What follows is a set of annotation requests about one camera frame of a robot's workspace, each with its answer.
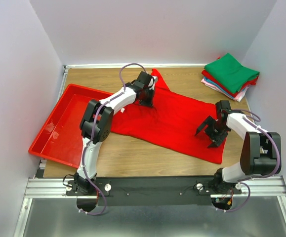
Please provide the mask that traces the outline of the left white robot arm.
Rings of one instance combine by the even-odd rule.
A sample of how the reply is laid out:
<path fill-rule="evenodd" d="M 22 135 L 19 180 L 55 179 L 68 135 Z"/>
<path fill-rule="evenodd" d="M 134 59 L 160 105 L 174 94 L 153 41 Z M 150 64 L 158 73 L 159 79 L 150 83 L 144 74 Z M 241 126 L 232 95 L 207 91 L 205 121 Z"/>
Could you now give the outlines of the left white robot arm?
<path fill-rule="evenodd" d="M 137 79 L 124 83 L 123 87 L 111 96 L 89 101 L 80 123 L 82 157 L 77 172 L 73 175 L 73 183 L 65 185 L 66 194 L 91 195 L 99 191 L 94 183 L 97 160 L 101 145 L 111 132 L 114 115 L 135 102 L 152 107 L 157 82 L 157 76 L 141 71 Z"/>

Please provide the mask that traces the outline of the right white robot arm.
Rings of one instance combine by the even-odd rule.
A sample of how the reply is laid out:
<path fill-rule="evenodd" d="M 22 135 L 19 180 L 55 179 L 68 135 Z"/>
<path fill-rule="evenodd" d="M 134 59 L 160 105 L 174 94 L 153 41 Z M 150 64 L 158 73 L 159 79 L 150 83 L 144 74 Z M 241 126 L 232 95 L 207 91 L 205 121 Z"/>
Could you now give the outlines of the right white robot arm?
<path fill-rule="evenodd" d="M 209 148 L 218 148 L 230 131 L 236 132 L 244 141 L 239 162 L 218 169 L 213 179 L 197 183 L 200 192 L 226 194 L 240 181 L 253 178 L 268 178 L 281 170 L 281 137 L 256 125 L 260 117 L 244 110 L 231 108 L 228 100 L 215 104 L 217 118 L 208 116 L 197 128 L 196 133 L 204 132 L 210 139 Z"/>

